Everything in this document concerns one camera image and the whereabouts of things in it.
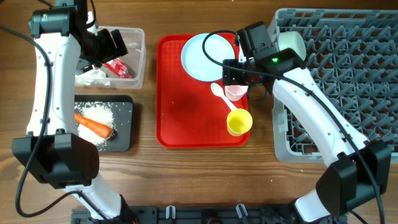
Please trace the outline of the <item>yellow plastic cup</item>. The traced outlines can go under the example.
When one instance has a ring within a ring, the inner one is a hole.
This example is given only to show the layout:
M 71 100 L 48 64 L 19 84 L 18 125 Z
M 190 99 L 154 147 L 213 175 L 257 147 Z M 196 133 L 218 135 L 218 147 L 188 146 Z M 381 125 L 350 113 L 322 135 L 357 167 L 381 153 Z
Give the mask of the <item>yellow plastic cup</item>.
M 252 128 L 253 120 L 247 110 L 239 108 L 228 114 L 226 124 L 230 135 L 241 136 Z

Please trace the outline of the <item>white plastic spoon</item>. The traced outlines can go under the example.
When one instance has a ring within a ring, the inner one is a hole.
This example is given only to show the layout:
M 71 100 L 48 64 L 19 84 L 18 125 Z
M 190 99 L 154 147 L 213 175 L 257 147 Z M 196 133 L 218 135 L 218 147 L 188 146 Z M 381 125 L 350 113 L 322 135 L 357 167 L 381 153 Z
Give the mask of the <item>white plastic spoon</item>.
M 220 97 L 225 103 L 226 105 L 229 107 L 229 109 L 231 111 L 234 111 L 237 109 L 237 107 L 229 101 L 229 99 L 227 99 L 227 97 L 224 94 L 224 91 L 222 89 L 222 87 L 219 86 L 219 84 L 217 83 L 212 83 L 211 85 L 211 91 L 215 96 Z

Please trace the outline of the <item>orange carrot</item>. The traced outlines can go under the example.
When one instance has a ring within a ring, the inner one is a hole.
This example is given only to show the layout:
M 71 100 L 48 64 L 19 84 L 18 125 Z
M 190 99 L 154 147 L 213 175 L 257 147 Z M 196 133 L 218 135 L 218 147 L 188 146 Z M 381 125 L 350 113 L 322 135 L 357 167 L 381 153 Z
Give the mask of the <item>orange carrot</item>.
M 109 126 L 93 121 L 92 119 L 86 118 L 78 113 L 75 113 L 75 121 L 90 129 L 101 138 L 108 139 L 113 135 L 113 130 Z

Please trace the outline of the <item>mint green bowl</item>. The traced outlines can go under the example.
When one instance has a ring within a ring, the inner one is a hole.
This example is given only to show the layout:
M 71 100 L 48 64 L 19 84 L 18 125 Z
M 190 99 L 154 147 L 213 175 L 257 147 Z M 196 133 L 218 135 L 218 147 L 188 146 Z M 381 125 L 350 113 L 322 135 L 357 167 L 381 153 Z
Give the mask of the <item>mint green bowl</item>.
M 292 49 L 302 60 L 306 59 L 305 43 L 297 31 L 281 32 L 277 38 L 277 43 L 280 51 Z

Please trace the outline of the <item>pile of white rice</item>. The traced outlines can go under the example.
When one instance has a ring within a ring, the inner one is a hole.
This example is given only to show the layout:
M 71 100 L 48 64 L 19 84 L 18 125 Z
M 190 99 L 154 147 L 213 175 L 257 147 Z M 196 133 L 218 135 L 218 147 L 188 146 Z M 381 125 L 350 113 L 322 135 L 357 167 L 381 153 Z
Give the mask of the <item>pile of white rice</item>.
M 97 123 L 104 124 L 111 129 L 115 128 L 114 115 L 111 111 L 111 104 L 104 102 L 76 102 L 75 113 L 78 113 L 85 118 L 96 121 Z M 100 151 L 104 150 L 104 147 L 108 144 L 108 140 L 101 138 L 95 134 L 92 130 L 77 124 L 77 130 L 79 137 L 93 143 Z

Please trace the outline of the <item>red snack wrapper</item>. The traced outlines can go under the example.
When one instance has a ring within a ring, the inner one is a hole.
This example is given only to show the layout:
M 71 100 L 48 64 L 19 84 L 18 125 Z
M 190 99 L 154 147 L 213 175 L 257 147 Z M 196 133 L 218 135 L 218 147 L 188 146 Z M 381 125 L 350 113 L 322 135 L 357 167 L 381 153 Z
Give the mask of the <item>red snack wrapper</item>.
M 113 60 L 106 62 L 104 66 L 115 77 L 126 78 L 126 79 L 132 78 L 132 76 L 129 74 L 127 65 L 119 58 L 115 58 Z

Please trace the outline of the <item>light blue plate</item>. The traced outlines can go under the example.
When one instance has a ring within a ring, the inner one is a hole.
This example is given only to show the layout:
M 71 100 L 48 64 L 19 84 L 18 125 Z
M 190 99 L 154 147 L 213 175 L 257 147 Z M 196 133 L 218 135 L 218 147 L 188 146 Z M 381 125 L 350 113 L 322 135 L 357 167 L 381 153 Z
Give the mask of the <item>light blue plate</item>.
M 214 82 L 222 79 L 223 68 L 203 53 L 202 44 L 208 33 L 198 34 L 187 41 L 181 53 L 184 70 L 194 79 L 202 82 Z M 206 40 L 207 54 L 219 63 L 224 59 L 235 59 L 232 45 L 220 35 L 212 35 Z

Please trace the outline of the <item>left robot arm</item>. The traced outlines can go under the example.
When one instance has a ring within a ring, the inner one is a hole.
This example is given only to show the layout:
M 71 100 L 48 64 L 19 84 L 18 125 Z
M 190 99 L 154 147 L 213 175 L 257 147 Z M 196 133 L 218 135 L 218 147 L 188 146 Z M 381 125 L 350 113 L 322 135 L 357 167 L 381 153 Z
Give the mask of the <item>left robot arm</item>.
M 26 136 L 12 153 L 42 184 L 74 195 L 95 223 L 137 223 L 122 195 L 99 172 L 96 146 L 78 135 L 75 75 L 127 54 L 118 30 L 97 30 L 92 1 L 55 1 L 33 12 L 27 40 L 35 47 L 35 98 Z

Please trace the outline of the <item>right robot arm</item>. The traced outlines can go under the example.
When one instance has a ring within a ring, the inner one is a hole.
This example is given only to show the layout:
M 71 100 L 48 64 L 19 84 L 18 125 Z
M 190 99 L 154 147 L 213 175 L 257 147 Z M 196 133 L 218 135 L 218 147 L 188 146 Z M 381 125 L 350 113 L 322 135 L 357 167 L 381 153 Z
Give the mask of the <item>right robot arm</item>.
M 257 22 L 236 31 L 244 61 L 224 60 L 224 85 L 260 83 L 293 113 L 320 151 L 326 171 L 315 189 L 292 204 L 296 220 L 314 223 L 351 213 L 381 200 L 391 164 L 391 150 L 370 141 L 351 125 L 315 83 L 305 64 L 301 35 L 283 32 L 272 40 Z

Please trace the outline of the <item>white napkin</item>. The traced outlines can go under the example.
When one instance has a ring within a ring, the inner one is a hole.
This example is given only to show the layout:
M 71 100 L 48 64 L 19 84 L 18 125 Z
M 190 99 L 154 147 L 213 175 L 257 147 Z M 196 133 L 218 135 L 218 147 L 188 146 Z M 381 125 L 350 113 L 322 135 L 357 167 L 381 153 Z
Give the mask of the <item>white napkin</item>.
M 81 75 L 75 76 L 76 85 L 109 85 L 109 80 L 106 77 L 104 71 L 94 68 Z

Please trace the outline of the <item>pink plastic cup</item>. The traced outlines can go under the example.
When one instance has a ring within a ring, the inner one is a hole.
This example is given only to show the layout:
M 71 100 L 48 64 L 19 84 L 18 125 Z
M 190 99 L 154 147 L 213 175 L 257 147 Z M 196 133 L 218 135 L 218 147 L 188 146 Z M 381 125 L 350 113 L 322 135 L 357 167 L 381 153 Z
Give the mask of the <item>pink plastic cup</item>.
M 230 101 L 240 100 L 248 91 L 248 86 L 230 85 L 224 87 L 225 95 Z

